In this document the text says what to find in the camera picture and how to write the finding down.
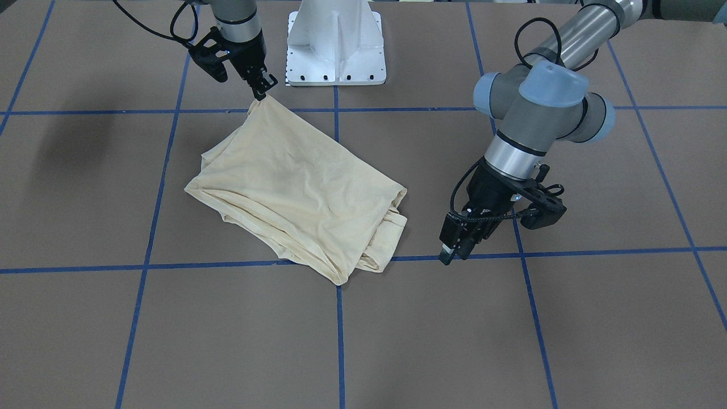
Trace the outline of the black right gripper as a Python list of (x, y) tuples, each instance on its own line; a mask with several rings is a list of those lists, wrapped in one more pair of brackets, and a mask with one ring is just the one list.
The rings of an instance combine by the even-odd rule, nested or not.
[(207, 35), (190, 47), (189, 55), (198, 67), (218, 82), (228, 80), (224, 62), (231, 62), (241, 78), (250, 83), (257, 101), (265, 99), (267, 92), (278, 84), (265, 67), (266, 49), (261, 30), (248, 41), (236, 42), (227, 39), (218, 27), (212, 27)]

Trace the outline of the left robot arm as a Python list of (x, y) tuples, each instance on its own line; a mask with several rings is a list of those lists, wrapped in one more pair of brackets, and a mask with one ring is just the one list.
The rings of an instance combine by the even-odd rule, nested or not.
[(544, 158), (556, 141), (587, 143), (605, 137), (615, 124), (615, 108), (588, 91), (580, 70), (609, 39), (639, 20), (644, 1), (584, 1), (563, 27), (551, 20), (553, 36), (528, 53), (515, 44), (519, 62), (505, 73), (486, 73), (476, 83), (477, 111), (499, 120), (483, 157), (457, 186), (466, 184), (467, 202), (455, 196), (440, 233), (439, 259), (469, 257), (473, 249), (508, 219), (527, 229), (552, 226), (566, 212), (563, 186), (544, 186)]

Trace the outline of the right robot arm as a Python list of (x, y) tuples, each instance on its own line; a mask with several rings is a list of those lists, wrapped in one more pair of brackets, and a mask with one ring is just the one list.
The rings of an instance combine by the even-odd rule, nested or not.
[(225, 62), (251, 88), (255, 100), (265, 99), (278, 81), (265, 64), (267, 49), (255, 1), (190, 1), (211, 8), (216, 25), (189, 49), (190, 59), (215, 81), (228, 80)]

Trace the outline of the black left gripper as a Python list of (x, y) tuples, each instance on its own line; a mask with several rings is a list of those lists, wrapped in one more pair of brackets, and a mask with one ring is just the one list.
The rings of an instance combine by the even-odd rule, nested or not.
[(475, 246), (488, 239), (505, 220), (519, 220), (529, 230), (552, 226), (566, 213), (561, 184), (543, 186), (548, 165), (538, 166), (535, 178), (504, 176), (484, 157), (471, 165), (449, 197), (449, 209), (440, 231), (439, 261), (470, 258)]

